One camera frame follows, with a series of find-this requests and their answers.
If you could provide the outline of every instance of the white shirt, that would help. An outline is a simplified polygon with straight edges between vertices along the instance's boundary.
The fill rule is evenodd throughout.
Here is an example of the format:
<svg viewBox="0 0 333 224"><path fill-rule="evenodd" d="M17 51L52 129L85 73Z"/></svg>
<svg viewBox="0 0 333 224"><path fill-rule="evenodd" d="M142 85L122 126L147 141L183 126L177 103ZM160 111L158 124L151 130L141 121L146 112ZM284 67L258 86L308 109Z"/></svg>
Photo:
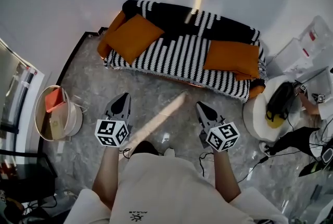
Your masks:
<svg viewBox="0 0 333 224"><path fill-rule="evenodd" d="M330 99L325 103L318 104L318 109L322 123L320 129L318 131L314 131L309 138L310 149L315 157L320 157L323 150L323 147L316 147L316 145L324 145L332 138L333 121L331 123L329 122L333 118L333 99Z"/></svg>
<svg viewBox="0 0 333 224"><path fill-rule="evenodd" d="M288 219L255 188L229 204L194 165L176 157L135 154L120 176L112 212L91 190L82 190L65 224L254 223Z"/></svg>

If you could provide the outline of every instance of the black bag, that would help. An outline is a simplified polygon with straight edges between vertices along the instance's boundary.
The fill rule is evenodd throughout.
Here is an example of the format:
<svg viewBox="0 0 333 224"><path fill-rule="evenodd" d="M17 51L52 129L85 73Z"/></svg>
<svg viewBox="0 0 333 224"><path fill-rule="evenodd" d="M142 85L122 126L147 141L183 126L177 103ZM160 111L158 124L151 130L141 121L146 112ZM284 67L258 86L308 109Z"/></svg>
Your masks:
<svg viewBox="0 0 333 224"><path fill-rule="evenodd" d="M282 83L274 92L267 105L266 117L274 121L274 116L278 115L284 120L287 119L291 104L295 98L293 84L290 82Z"/></svg>

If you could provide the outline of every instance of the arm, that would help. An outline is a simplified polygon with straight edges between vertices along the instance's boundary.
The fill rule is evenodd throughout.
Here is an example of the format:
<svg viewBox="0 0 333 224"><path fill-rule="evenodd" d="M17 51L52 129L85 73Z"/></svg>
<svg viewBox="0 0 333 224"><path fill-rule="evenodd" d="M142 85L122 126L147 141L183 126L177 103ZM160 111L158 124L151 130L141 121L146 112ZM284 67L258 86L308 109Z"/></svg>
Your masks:
<svg viewBox="0 0 333 224"><path fill-rule="evenodd" d="M299 93L303 106L310 115L319 115L318 105L312 104L303 93Z"/></svg>
<svg viewBox="0 0 333 224"><path fill-rule="evenodd" d="M240 188L230 165L228 152L214 151L215 188L226 202L240 195Z"/></svg>
<svg viewBox="0 0 333 224"><path fill-rule="evenodd" d="M92 190L112 210L118 188L119 148L106 147Z"/></svg>

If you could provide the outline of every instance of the gray marble floor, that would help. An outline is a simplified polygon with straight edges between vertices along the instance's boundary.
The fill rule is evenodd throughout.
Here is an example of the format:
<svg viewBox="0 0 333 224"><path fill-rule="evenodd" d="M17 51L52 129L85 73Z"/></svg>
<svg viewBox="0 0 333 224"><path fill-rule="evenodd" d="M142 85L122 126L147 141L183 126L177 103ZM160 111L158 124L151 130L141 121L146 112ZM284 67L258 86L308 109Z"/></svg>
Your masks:
<svg viewBox="0 0 333 224"><path fill-rule="evenodd" d="M130 123L133 129L130 142L122 148L134 148L143 139L152 142L159 152L173 147L176 156L193 162L202 173L199 155L206 150L199 141L201 127L194 110L195 103L202 100L220 108L223 116L235 122L241 132L236 146L229 151L237 180L243 179L263 157L258 141L244 126L241 102L207 89L144 73L107 70L96 51L99 40L98 37L85 40L62 81L72 100L83 107L82 128L64 144L44 144L44 151L58 173L57 188L74 193L79 193L82 188L91 188L104 150L94 137L96 120L106 103L123 92L132 96ZM298 178L309 161L309 157L302 153L269 159L258 165L240 186L242 189L254 186L288 217L300 215L308 205L316 184L324 184L329 176L316 173ZM120 173L126 163L127 160L122 158ZM205 178L213 183L212 156L207 156L202 164Z"/></svg>

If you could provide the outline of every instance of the book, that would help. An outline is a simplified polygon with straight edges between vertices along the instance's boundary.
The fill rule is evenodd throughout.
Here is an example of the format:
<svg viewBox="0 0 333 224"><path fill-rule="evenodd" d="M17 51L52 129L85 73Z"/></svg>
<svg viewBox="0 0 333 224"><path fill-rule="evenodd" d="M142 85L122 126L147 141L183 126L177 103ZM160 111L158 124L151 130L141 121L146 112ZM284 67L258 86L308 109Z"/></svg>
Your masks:
<svg viewBox="0 0 333 224"><path fill-rule="evenodd" d="M57 88L50 94L45 96L46 112L50 113L52 110L66 102L65 90L63 88Z"/></svg>

